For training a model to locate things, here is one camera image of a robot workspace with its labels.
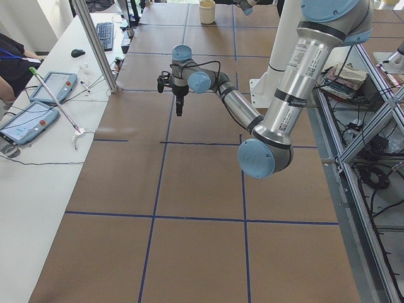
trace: blue edge strip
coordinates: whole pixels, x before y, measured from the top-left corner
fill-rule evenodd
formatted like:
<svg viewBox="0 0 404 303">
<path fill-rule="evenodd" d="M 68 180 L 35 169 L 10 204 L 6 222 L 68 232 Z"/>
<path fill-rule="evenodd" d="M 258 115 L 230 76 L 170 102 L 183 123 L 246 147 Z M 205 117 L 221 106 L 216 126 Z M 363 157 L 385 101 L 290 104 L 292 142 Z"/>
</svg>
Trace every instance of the blue edge strip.
<svg viewBox="0 0 404 303">
<path fill-rule="evenodd" d="M 186 26 L 184 29 L 183 40 L 185 37 Z M 165 163 L 165 156 L 167 153 L 168 145 L 219 145 L 219 146 L 239 146 L 242 143 L 242 135 L 239 135 L 239 144 L 235 143 L 198 143 L 198 142 L 170 142 L 169 141 L 169 134 L 170 134 L 170 125 L 172 120 L 172 110 L 174 108 L 174 97 L 172 100 L 171 111 L 170 111 L 170 119 L 169 125 L 167 128 L 167 134 L 165 141 L 160 142 L 164 144 L 164 151 L 163 151 L 163 159 L 162 165 L 160 168 L 160 176 L 158 179 L 158 186 L 155 198 L 155 205 L 153 209 L 153 215 L 135 215 L 135 214 L 125 214 L 125 213 L 98 213 L 98 212 L 88 212 L 88 211 L 65 211 L 66 214 L 71 215 L 90 215 L 90 216 L 107 216 L 107 217 L 130 217 L 130 218 L 151 218 L 151 226 L 150 226 L 150 234 L 147 244 L 146 250 L 146 257 L 145 263 L 143 267 L 143 274 L 141 279 L 141 286 L 140 292 L 138 297 L 138 303 L 141 303 L 142 296 L 143 296 L 143 289 L 145 287 L 145 280 L 146 280 L 146 272 L 147 272 L 147 265 L 148 259 L 150 255 L 150 247 L 152 244 L 152 237 L 153 237 L 153 229 L 155 224 L 155 219 L 169 219 L 169 220 L 195 220 L 195 221 L 214 221 L 214 222 L 242 222 L 244 224 L 244 243 L 246 249 L 246 278 L 247 278 L 247 296 L 248 296 L 248 303 L 251 303 L 251 280 L 250 280 L 250 266 L 249 266 L 249 247 L 248 247 L 248 223 L 268 223 L 268 224 L 294 224 L 294 225 L 338 225 L 337 222 L 306 222 L 306 221 L 287 221 L 287 220 L 250 220 L 247 219 L 247 199 L 246 199 L 246 189 L 245 189 L 245 181 L 244 181 L 244 173 L 241 171 L 241 181 L 242 181 L 242 202 L 243 202 L 243 210 L 244 210 L 244 218 L 243 219 L 232 219 L 232 218 L 203 218 L 203 217 L 178 217 L 178 216 L 160 216 L 156 215 L 157 212 L 157 204 L 160 194 L 160 186 L 162 181 L 163 175 L 163 168 Z M 128 142 L 128 140 L 113 140 L 113 139 L 94 139 L 94 141 L 103 141 L 103 142 Z M 317 148 L 315 146 L 294 146 L 294 148 Z"/>
</svg>

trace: black shirt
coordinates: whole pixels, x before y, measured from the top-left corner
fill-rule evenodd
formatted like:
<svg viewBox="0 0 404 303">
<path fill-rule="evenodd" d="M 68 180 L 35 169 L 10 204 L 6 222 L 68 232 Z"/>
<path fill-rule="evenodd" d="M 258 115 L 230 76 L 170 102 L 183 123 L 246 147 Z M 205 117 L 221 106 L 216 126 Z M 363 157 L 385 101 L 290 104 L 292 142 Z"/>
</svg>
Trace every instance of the black shirt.
<svg viewBox="0 0 404 303">
<path fill-rule="evenodd" d="M 24 45 L 15 42 L 13 39 L 0 33 L 0 48 L 10 52 L 13 55 L 24 58 Z M 30 62 L 22 59 L 11 59 L 9 54 L 0 50 L 0 77 L 2 77 L 14 90 L 14 95 L 25 88 L 32 77 L 29 67 L 38 68 L 40 63 Z"/>
</svg>

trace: person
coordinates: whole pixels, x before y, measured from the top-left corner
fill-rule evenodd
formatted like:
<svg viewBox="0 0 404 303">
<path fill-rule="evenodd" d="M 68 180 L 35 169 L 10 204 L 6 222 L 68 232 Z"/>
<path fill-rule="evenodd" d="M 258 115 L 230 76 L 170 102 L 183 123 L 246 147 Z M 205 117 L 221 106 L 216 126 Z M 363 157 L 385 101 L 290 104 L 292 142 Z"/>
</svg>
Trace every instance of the person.
<svg viewBox="0 0 404 303">
<path fill-rule="evenodd" d="M 0 99 L 11 104 L 32 77 L 29 67 L 38 68 L 40 63 L 24 45 L 0 33 Z"/>
</svg>

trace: robotic arm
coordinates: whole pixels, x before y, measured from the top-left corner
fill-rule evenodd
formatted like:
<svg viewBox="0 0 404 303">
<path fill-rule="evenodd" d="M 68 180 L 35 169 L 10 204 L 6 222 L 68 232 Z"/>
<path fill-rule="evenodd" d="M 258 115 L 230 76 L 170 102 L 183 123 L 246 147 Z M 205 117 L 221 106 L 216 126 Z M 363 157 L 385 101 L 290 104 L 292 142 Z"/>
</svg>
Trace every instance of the robotic arm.
<svg viewBox="0 0 404 303">
<path fill-rule="evenodd" d="M 373 0 L 301 0 L 303 18 L 299 39 L 280 84 L 263 117 L 221 72 L 201 68 L 188 46 L 172 53 L 171 73 L 158 78 L 158 91 L 171 87 L 177 96 L 177 115 L 189 88 L 196 93 L 213 90 L 233 118 L 255 138 L 243 142 L 238 160 L 255 178 L 268 177 L 292 161 L 290 133 L 334 47 L 363 43 L 371 35 Z"/>
</svg>

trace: blue lanyard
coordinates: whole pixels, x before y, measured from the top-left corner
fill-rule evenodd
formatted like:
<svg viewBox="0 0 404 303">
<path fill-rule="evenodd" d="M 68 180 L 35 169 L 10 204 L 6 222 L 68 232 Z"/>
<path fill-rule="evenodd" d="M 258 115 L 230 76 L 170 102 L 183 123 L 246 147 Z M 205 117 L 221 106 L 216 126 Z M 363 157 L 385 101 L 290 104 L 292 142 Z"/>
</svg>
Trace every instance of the blue lanyard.
<svg viewBox="0 0 404 303">
<path fill-rule="evenodd" d="M 22 57 L 13 55 L 8 50 L 3 49 L 2 47 L 0 47 L 0 52 L 3 52 L 6 55 L 8 55 L 8 56 L 0 56 L 0 60 L 22 59 Z"/>
</svg>

